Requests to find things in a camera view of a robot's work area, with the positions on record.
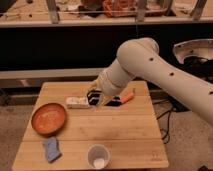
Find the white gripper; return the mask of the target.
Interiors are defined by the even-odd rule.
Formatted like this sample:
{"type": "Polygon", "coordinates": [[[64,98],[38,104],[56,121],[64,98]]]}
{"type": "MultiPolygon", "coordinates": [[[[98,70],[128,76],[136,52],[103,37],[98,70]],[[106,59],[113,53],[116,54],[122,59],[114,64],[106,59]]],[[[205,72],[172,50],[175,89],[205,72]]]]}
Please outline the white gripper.
{"type": "Polygon", "coordinates": [[[107,106],[121,105],[120,97],[115,96],[113,98],[112,96],[111,84],[105,71],[102,71],[98,77],[90,83],[89,90],[87,99],[90,105],[97,105],[98,102],[99,104],[107,104],[107,106]]]}

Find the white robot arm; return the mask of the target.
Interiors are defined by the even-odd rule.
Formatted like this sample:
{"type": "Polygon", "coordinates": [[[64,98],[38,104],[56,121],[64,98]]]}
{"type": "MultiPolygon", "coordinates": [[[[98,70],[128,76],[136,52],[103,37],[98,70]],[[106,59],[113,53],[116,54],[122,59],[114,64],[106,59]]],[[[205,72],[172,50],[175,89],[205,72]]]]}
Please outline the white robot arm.
{"type": "Polygon", "coordinates": [[[106,104],[136,77],[157,85],[213,127],[213,84],[167,63],[152,38],[122,43],[116,59],[99,73],[90,89],[100,90],[99,103],[106,104]]]}

